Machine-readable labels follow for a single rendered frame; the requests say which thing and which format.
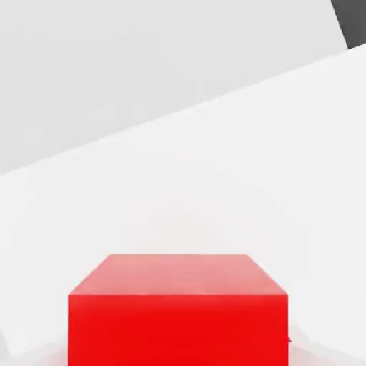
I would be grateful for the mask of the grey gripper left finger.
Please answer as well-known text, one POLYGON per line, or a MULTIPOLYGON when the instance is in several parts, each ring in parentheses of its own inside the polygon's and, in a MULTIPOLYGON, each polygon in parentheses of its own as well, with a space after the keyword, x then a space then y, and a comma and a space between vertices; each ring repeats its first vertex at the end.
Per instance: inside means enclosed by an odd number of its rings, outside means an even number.
POLYGON ((65 341, 45 344, 6 359, 6 366, 68 366, 65 341))

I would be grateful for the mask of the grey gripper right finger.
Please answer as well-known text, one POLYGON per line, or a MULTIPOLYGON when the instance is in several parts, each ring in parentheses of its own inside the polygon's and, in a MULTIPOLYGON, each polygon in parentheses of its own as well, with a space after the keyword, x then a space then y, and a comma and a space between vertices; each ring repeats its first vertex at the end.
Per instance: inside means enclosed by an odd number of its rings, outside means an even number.
POLYGON ((366 360, 310 341, 298 326, 289 326, 289 339, 289 366, 366 366, 366 360))

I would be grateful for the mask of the small red cube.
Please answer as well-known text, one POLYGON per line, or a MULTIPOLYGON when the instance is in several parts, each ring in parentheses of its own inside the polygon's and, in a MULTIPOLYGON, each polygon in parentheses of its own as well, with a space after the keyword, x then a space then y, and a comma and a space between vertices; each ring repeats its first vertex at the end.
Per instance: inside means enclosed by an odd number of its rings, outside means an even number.
POLYGON ((68 366, 289 366, 288 295, 245 254, 112 254, 69 293, 68 366))

